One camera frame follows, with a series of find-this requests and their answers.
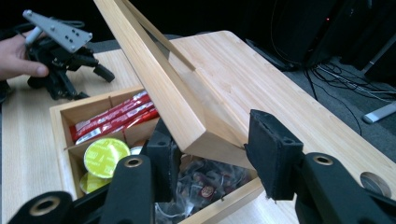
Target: red package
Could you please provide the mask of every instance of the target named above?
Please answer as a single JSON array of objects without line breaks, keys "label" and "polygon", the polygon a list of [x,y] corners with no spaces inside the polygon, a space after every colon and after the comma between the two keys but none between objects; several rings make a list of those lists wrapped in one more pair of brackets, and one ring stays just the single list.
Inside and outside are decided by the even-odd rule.
[{"label": "red package", "polygon": [[124,101],[122,104],[116,105],[101,113],[100,115],[70,127],[70,133],[72,135],[73,141],[77,141],[80,137],[98,128],[103,123],[109,122],[148,102],[150,102],[150,99],[147,92],[142,91],[135,95],[132,99]]},{"label": "red package", "polygon": [[130,128],[133,125],[139,124],[139,123],[143,123],[145,121],[151,120],[151,119],[156,119],[158,118],[160,115],[158,114],[157,108],[152,108],[150,109],[150,111],[144,113],[143,115],[137,117],[136,119],[134,119],[133,121],[122,125],[122,130],[124,131],[125,129]]},{"label": "red package", "polygon": [[76,141],[76,145],[85,142],[89,139],[92,139],[94,137],[100,137],[105,134],[115,132],[123,124],[130,123],[131,121],[149,112],[150,109],[152,108],[154,108],[154,104],[152,102],[148,102],[135,109],[132,109],[127,113],[101,125],[100,127],[97,127],[96,129],[90,131],[89,133],[84,134]]}]

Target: open lid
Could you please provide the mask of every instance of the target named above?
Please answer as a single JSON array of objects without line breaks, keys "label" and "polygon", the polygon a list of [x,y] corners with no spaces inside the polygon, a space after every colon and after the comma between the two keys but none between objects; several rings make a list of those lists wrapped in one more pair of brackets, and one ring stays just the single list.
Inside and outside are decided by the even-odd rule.
[{"label": "open lid", "polygon": [[95,4],[180,150],[252,168],[243,147],[248,130],[194,65],[129,1]]}]

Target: black cable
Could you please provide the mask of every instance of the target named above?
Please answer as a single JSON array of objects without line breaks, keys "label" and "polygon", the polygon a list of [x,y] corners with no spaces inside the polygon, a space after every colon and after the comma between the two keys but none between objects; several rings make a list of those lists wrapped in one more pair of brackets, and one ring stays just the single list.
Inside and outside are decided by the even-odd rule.
[{"label": "black cable", "polygon": [[[326,82],[328,85],[330,85],[332,87],[335,87],[335,88],[338,88],[338,89],[352,90],[352,91],[356,92],[360,96],[364,96],[364,97],[371,98],[371,99],[378,99],[378,98],[381,98],[381,99],[384,99],[384,100],[394,100],[395,99],[395,94],[394,93],[378,92],[378,93],[382,93],[384,95],[387,95],[387,96],[378,97],[378,98],[370,95],[367,92],[366,93],[361,93],[361,91],[357,91],[358,88],[362,88],[362,85],[360,83],[356,83],[356,82],[351,81],[351,80],[349,80],[349,79],[347,79],[345,77],[342,77],[344,79],[344,80],[342,80],[339,77],[333,77],[331,75],[329,75],[329,76],[331,76],[332,79],[327,79],[325,76],[323,76],[319,72],[319,70],[316,67],[311,68],[311,72],[320,81]],[[379,89],[373,90],[373,89],[368,88],[368,87],[364,87],[364,88],[368,89],[369,91],[379,91]]]},{"label": "black cable", "polygon": [[344,107],[349,111],[349,113],[353,116],[354,120],[356,120],[356,123],[358,124],[358,128],[359,128],[359,135],[361,136],[361,124],[359,123],[358,119],[356,118],[355,114],[352,112],[352,110],[347,106],[346,103],[344,103],[342,100],[332,96],[331,94],[329,94],[323,87],[319,86],[318,84],[316,84],[315,82],[313,82],[312,80],[310,81],[312,83],[312,85],[315,85],[319,88],[321,88],[324,92],[326,92],[326,94],[328,94],[330,97],[332,97],[333,99],[337,100],[338,102],[340,102],[341,104],[344,105]]},{"label": "black cable", "polygon": [[[395,96],[396,96],[395,93],[386,93],[387,90],[382,90],[382,89],[378,88],[377,86],[373,85],[373,83],[371,83],[371,82],[368,81],[367,79],[362,78],[362,77],[358,77],[357,75],[353,74],[352,72],[349,72],[349,71],[347,71],[346,69],[343,69],[343,68],[341,68],[340,66],[338,66],[338,65],[336,65],[336,64],[334,64],[334,63],[326,62],[326,63],[322,63],[322,64],[323,64],[324,66],[326,66],[326,67],[329,69],[329,70],[327,70],[327,71],[333,72],[333,73],[336,74],[337,76],[340,76],[340,77],[342,77],[342,78],[344,78],[344,79],[347,79],[350,83],[354,83],[354,84],[356,84],[356,85],[358,85],[358,86],[360,86],[360,87],[364,87],[364,88],[366,88],[366,89],[368,89],[368,90],[370,90],[370,91],[384,91],[384,92],[381,92],[381,93],[387,94],[387,95],[389,95],[389,96],[391,96],[391,97],[395,97]],[[352,75],[352,77],[341,76],[341,75],[343,74],[343,72],[346,72],[346,73]],[[363,83],[358,83],[358,82],[351,81],[351,80],[349,80],[349,78],[356,78],[356,79],[362,81]]]},{"label": "black cable", "polygon": [[[358,77],[358,76],[356,76],[356,75],[353,75],[353,77],[346,77],[346,76],[343,76],[343,70],[342,70],[339,66],[337,66],[337,65],[335,65],[335,64],[333,64],[333,63],[328,63],[328,64],[326,64],[326,63],[321,63],[320,65],[317,66],[317,68],[318,68],[319,66],[323,65],[324,67],[320,67],[320,69],[323,69],[323,70],[327,71],[328,73],[331,73],[331,74],[337,75],[337,76],[339,76],[339,77],[342,77],[342,78],[344,78],[345,80],[347,80],[349,83],[354,83],[354,84],[356,84],[356,85],[358,85],[358,86],[364,86],[364,87],[366,87],[366,88],[367,88],[367,86],[369,85],[369,83],[367,82],[367,80],[365,80],[365,79],[363,79],[363,78],[361,78],[361,77]],[[356,78],[356,79],[358,79],[358,80],[363,81],[363,83],[359,83],[359,82],[356,82],[356,81],[352,81],[352,80],[350,80],[349,78]]]},{"label": "black cable", "polygon": [[271,20],[270,20],[270,38],[271,38],[271,44],[272,44],[272,46],[273,46],[273,48],[274,48],[274,51],[276,52],[276,54],[277,54],[279,57],[281,57],[281,58],[282,58],[283,60],[285,60],[286,62],[292,63],[292,64],[296,64],[296,65],[302,65],[301,63],[298,63],[298,62],[295,62],[295,61],[292,61],[292,60],[287,59],[286,57],[284,57],[284,56],[277,50],[276,44],[275,44],[275,42],[274,42],[274,32],[273,32],[273,30],[274,30],[273,24],[274,24],[274,15],[275,15],[275,11],[276,11],[276,5],[277,5],[277,0],[275,0],[275,2],[274,2],[274,8],[273,8],[273,10],[272,10]]},{"label": "black cable", "polygon": [[304,69],[304,75],[308,79],[308,82],[309,82],[309,84],[311,86],[312,92],[314,93],[315,100],[318,101],[317,92],[315,91],[314,84],[312,82],[311,76],[309,76],[307,68]]}]

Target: round hole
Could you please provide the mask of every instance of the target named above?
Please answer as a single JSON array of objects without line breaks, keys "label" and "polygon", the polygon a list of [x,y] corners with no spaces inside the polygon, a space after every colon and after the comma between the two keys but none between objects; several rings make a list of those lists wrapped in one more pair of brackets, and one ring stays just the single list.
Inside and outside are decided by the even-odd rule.
[{"label": "round hole", "polygon": [[332,160],[325,156],[316,156],[314,157],[314,161],[321,165],[332,165]]},{"label": "round hole", "polygon": [[58,197],[54,196],[40,199],[30,209],[30,215],[34,217],[46,215],[47,213],[55,209],[60,203],[61,200]]},{"label": "round hole", "polygon": [[365,189],[372,192],[381,194],[388,198],[392,196],[389,185],[379,175],[370,172],[363,172],[361,173],[361,184]]},{"label": "round hole", "polygon": [[124,164],[127,167],[136,167],[142,163],[143,161],[140,158],[131,158],[130,160],[127,160]]}]

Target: bamboo surface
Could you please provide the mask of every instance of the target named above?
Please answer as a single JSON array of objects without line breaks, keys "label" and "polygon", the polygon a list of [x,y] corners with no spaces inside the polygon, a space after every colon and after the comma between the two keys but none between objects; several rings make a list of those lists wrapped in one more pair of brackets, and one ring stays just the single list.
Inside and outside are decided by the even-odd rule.
[{"label": "bamboo surface", "polygon": [[[395,199],[395,164],[235,35],[216,32],[180,38],[172,43],[192,62],[208,89],[222,99],[224,108],[236,118],[242,136],[248,133],[251,108],[272,113],[304,142],[305,153],[318,151],[334,156],[358,182],[363,172],[379,175],[388,184],[391,198]],[[81,69],[70,76],[78,91],[98,95],[140,84],[121,50],[97,54],[96,57],[115,73],[116,79],[108,84],[90,69]],[[173,54],[170,61],[175,66],[180,63]],[[55,102],[45,90],[31,90],[26,80],[27,77],[20,77],[9,81],[16,90],[3,104],[3,223],[36,195],[64,190],[59,170],[63,168],[57,160],[49,108],[66,101]],[[260,181],[251,184],[254,185],[253,192],[262,190]],[[265,199],[265,192],[257,198],[257,194],[252,195],[250,200],[253,201],[237,204],[232,214],[211,209],[209,214],[220,213],[220,216],[210,219],[201,213],[192,216],[189,223],[297,222],[293,202],[274,203]]]}]

